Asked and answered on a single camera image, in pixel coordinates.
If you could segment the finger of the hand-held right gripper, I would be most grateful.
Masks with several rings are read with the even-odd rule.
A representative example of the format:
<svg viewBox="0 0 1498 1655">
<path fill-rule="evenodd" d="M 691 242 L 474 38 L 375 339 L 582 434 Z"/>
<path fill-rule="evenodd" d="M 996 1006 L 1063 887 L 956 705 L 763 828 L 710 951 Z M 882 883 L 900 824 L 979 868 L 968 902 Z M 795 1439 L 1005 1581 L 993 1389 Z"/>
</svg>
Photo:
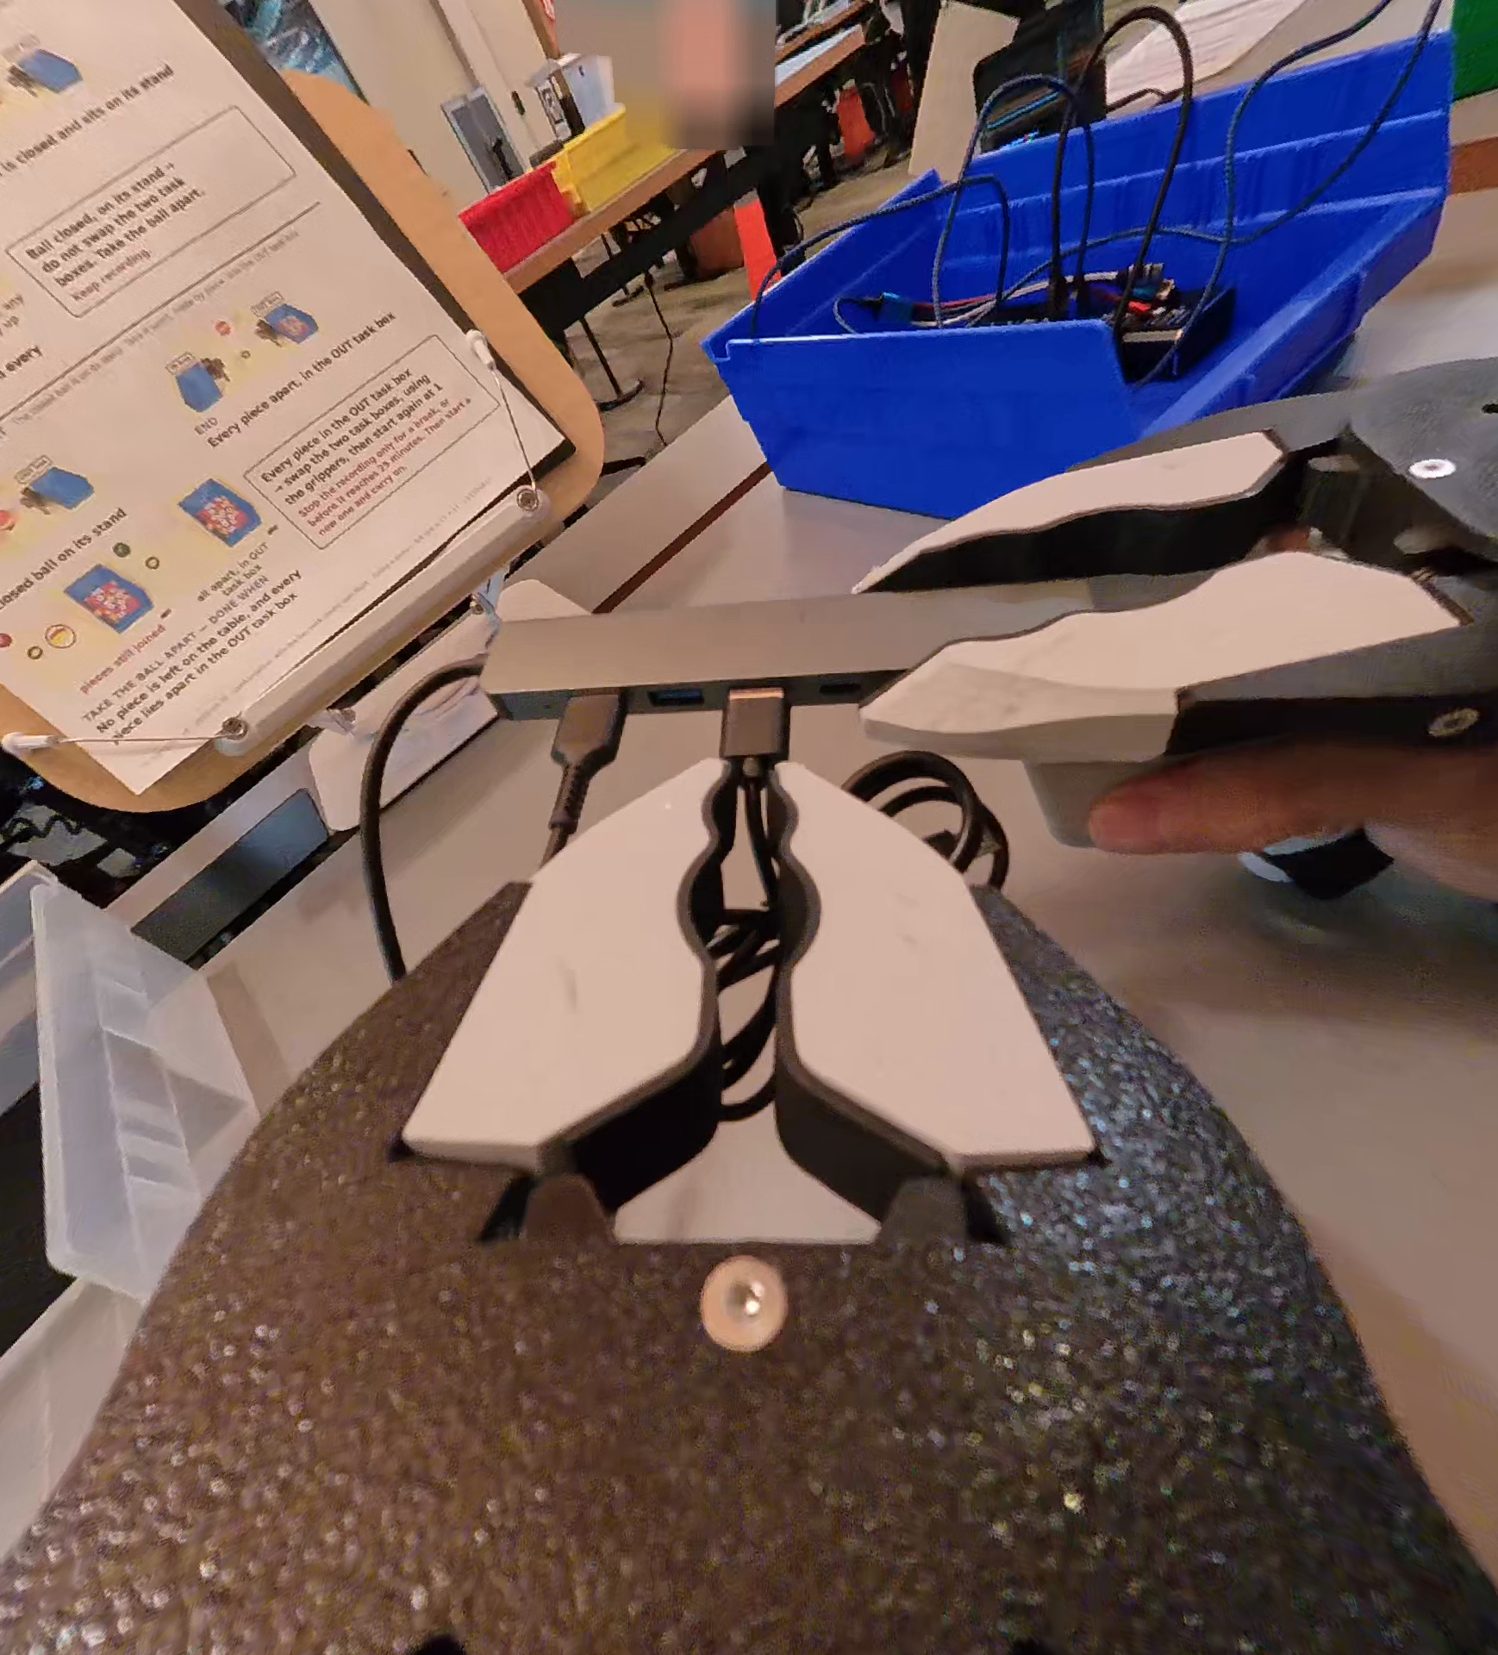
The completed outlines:
<svg viewBox="0 0 1498 1655">
<path fill-rule="evenodd" d="M 1091 803 L 1164 767 L 1189 689 L 1461 626 L 1463 613 L 1410 575 L 1269 552 L 1137 607 L 946 643 L 863 704 L 863 732 L 1020 761 L 1050 836 L 1088 847 Z"/>
<path fill-rule="evenodd" d="M 1072 469 L 930 532 L 855 594 L 1204 575 L 1294 517 L 1303 471 L 1274 434 Z"/>
</svg>

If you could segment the grey desk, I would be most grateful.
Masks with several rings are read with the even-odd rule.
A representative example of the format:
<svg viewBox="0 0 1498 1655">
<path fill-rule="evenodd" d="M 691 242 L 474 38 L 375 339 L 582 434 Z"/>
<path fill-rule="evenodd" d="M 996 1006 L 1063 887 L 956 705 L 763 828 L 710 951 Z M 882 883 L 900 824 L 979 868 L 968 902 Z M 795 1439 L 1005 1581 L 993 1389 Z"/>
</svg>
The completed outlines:
<svg viewBox="0 0 1498 1655">
<path fill-rule="evenodd" d="M 1398 373 L 1498 352 L 1498 91 L 1461 103 L 1458 192 L 1428 265 L 1366 321 L 1345 367 Z M 719 404 L 531 564 L 582 607 L 682 607 L 851 588 L 930 520 L 783 490 Z M 1498 1583 L 1498 914 L 1391 874 L 1303 911 L 1211 856 L 1056 846 L 1020 772 L 979 764 L 1011 839 L 1008 899 L 1211 1089 L 1299 1209 L 1423 1475 Z M 224 856 L 310 794 L 307 757 L 114 905 L 213 982 L 243 1068 L 273 1100 L 385 973 L 356 847 L 258 916 L 198 919 Z M 495 727 L 388 813 L 388 889 L 410 959 L 531 868 L 556 794 L 548 732 Z M 658 1194 L 636 1234 L 786 1218 L 860 1234 L 752 1123 Z"/>
</svg>

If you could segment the tangle of dark adapters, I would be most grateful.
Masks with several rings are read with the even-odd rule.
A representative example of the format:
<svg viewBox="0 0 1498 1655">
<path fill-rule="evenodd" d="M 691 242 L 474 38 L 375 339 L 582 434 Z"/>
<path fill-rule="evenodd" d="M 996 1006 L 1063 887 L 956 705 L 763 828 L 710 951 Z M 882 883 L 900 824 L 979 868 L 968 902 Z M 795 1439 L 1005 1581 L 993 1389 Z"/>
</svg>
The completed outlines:
<svg viewBox="0 0 1498 1655">
<path fill-rule="evenodd" d="M 1235 284 L 1177 284 L 1164 265 L 1076 272 L 1054 290 L 1056 318 L 1108 327 L 1130 385 L 1180 379 L 1235 331 Z"/>
</svg>

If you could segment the blue plastic bin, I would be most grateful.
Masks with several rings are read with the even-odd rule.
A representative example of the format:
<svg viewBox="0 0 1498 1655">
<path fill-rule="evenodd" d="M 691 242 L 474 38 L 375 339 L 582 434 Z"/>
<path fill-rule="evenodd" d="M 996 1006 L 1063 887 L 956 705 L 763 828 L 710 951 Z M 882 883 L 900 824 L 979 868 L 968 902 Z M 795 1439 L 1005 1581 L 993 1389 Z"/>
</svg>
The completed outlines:
<svg viewBox="0 0 1498 1655">
<path fill-rule="evenodd" d="M 703 352 L 778 483 L 958 517 L 1170 426 L 1315 389 L 1434 248 L 1449 196 L 1444 29 L 910 180 L 719 327 Z M 1076 272 L 1235 284 L 1231 339 L 1125 383 Z"/>
</svg>

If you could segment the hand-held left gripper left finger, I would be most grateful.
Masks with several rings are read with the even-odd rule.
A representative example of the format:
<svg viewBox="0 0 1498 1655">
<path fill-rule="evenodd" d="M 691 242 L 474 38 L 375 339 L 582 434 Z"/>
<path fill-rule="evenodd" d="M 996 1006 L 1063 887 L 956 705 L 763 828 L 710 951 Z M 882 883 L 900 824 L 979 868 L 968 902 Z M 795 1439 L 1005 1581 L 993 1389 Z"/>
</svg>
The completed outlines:
<svg viewBox="0 0 1498 1655">
<path fill-rule="evenodd" d="M 431 1160 L 584 1177 L 620 1209 L 719 1131 L 710 939 L 729 764 L 703 760 L 542 864 L 407 1126 Z"/>
</svg>

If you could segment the yellow plastic bin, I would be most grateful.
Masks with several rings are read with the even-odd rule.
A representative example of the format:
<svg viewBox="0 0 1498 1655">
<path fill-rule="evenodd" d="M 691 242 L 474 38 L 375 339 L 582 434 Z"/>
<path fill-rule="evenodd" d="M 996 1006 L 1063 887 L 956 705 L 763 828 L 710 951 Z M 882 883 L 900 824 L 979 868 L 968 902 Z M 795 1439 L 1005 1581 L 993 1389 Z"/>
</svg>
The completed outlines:
<svg viewBox="0 0 1498 1655">
<path fill-rule="evenodd" d="M 680 152 L 666 146 L 646 118 L 631 118 L 623 103 L 563 142 L 548 170 L 574 216 L 591 216 L 631 183 L 670 162 Z"/>
</svg>

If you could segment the grey USB hub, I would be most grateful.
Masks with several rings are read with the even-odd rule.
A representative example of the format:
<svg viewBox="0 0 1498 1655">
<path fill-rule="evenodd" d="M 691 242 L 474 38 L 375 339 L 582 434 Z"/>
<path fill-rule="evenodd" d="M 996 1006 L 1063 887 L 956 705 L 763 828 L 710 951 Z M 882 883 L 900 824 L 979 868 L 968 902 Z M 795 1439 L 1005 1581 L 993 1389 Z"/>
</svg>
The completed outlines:
<svg viewBox="0 0 1498 1655">
<path fill-rule="evenodd" d="M 582 693 L 620 693 L 630 715 L 725 712 L 746 689 L 789 710 L 860 705 L 946 643 L 1088 607 L 1091 583 L 1054 582 L 510 621 L 480 690 L 508 721 L 556 721 Z"/>
</svg>

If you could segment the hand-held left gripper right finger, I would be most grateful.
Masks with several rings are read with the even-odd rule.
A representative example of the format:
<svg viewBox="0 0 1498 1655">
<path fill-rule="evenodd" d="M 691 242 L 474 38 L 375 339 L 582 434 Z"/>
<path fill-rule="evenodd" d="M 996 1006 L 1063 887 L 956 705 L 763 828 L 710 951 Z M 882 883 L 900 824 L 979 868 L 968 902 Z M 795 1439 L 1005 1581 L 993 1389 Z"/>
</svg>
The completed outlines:
<svg viewBox="0 0 1498 1655">
<path fill-rule="evenodd" d="M 863 798 L 780 761 L 774 1114 L 783 1150 L 885 1218 L 922 1177 L 1066 1169 L 1099 1143 L 976 889 Z"/>
</svg>

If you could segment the person's right hand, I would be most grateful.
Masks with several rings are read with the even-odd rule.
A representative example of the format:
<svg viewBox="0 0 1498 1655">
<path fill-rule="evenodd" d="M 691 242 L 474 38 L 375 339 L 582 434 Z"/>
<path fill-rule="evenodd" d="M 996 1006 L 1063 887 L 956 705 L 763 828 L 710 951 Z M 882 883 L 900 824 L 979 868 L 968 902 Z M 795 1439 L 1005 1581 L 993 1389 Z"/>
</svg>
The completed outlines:
<svg viewBox="0 0 1498 1655">
<path fill-rule="evenodd" d="M 1091 846 L 1133 856 L 1238 853 L 1349 830 L 1407 868 L 1498 905 L 1498 748 L 1222 750 L 1121 782 L 1088 813 Z"/>
</svg>

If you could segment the wooden-edged table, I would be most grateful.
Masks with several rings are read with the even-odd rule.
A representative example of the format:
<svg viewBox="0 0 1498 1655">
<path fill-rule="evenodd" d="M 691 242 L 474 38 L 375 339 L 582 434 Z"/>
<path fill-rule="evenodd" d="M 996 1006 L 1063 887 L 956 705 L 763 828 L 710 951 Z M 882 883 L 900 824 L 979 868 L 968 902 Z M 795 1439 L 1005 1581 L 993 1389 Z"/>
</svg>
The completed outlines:
<svg viewBox="0 0 1498 1655">
<path fill-rule="evenodd" d="M 891 94 L 897 35 L 882 4 L 839 4 L 835 18 L 808 33 L 808 45 L 780 56 L 774 124 L 759 146 L 726 152 L 618 153 L 608 183 L 578 190 L 574 222 L 508 269 L 531 321 L 569 355 L 569 331 L 615 299 L 657 275 L 716 216 L 756 199 L 778 256 L 801 242 L 798 177 L 803 159 L 832 131 L 832 103 L 847 85 L 882 85 L 885 127 L 900 137 Z"/>
</svg>

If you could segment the red plastic bin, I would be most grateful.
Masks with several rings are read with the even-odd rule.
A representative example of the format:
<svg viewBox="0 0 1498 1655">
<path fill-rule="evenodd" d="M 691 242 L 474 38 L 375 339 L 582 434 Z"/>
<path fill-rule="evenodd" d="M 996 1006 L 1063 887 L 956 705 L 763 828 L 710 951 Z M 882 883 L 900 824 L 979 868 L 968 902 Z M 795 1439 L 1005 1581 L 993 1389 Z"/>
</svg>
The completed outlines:
<svg viewBox="0 0 1498 1655">
<path fill-rule="evenodd" d="M 556 177 L 556 159 L 459 211 L 459 225 L 498 272 L 514 272 L 577 222 L 577 199 Z"/>
</svg>

